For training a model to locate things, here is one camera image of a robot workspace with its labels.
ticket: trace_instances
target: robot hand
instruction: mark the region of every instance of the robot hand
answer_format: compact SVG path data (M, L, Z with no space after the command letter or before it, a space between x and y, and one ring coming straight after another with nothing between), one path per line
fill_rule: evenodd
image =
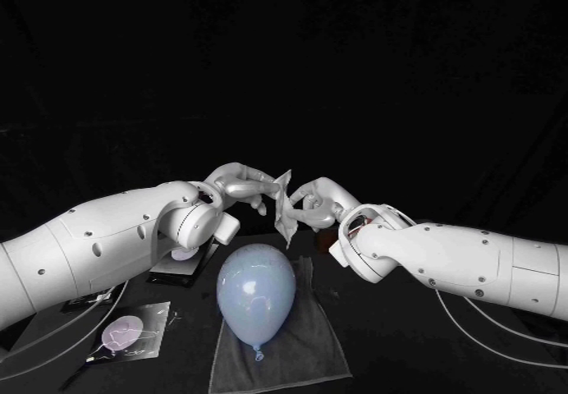
M216 168L205 183L218 189L222 195L222 208L228 209L236 202L249 203L261 216L267 215L267 205L261 194L274 198L281 186L262 171L239 163L229 163Z
M290 204L303 201L303 209L287 212L288 217L304 222L313 229L327 228L340 222L360 202L329 178L321 177L308 182L292 193Z

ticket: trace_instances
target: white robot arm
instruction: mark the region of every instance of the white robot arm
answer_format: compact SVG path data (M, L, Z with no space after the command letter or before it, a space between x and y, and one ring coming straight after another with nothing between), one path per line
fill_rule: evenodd
M241 224L223 209L246 201L267 214L259 193L280 189L272 181L230 163L205 182L169 182L78 205L1 243L0 330L59 302L125 282L171 250L199 247L210 236L226 245Z
M440 223L389 205L360 204L327 178L290 197L287 212L316 228L340 222L330 253L372 283L399 265L429 288L568 321L568 246Z

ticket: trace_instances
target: light blue balloon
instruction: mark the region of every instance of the light blue balloon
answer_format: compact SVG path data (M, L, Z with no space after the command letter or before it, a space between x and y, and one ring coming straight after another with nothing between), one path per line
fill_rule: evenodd
M228 326L256 350L281 328L294 303L295 276L287 256L271 245L242 246L225 260L216 301Z

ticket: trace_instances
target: balloon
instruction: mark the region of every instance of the balloon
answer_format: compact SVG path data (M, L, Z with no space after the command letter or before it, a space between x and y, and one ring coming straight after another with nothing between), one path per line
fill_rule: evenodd
M292 307L294 270L271 245L242 246L225 260L216 281L216 300L228 326L256 350L281 328Z

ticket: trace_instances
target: screw hole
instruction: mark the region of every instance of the screw hole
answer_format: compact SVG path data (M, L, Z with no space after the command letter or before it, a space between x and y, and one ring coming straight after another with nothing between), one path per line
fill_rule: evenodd
M101 257L102 254L102 247L99 243L92 244L92 253L96 257Z
M144 228L144 226L138 226L137 231L138 231L140 239L143 240L145 238L145 228Z

